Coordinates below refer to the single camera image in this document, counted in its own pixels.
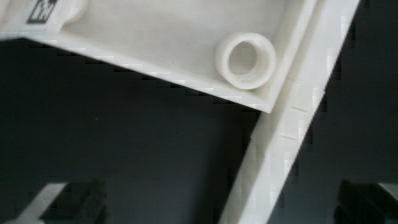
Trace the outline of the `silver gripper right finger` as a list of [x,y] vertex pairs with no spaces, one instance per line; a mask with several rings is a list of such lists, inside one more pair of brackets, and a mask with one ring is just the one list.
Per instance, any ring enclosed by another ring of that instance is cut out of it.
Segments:
[[341,181],[334,224],[398,224],[398,183]]

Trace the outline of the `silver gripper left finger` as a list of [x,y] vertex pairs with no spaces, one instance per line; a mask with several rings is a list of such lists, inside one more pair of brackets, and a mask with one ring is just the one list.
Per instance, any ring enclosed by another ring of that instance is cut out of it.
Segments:
[[105,182],[48,183],[11,224],[107,224]]

